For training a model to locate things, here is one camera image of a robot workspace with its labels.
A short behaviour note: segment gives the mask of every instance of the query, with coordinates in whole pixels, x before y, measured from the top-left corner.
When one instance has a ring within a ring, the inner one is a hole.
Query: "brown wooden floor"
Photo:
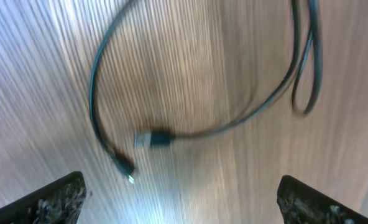
[[[80,170],[93,196],[79,223],[283,223],[284,174],[360,209],[368,0],[321,0],[324,80],[309,117],[292,115],[288,93],[223,135],[155,151],[133,149],[137,128],[200,131],[235,117],[256,90],[260,103],[286,72],[292,23],[289,1],[139,0],[99,82],[103,124],[135,160],[135,185],[97,143],[87,104],[94,55],[123,1],[84,2],[0,1],[0,207]]]

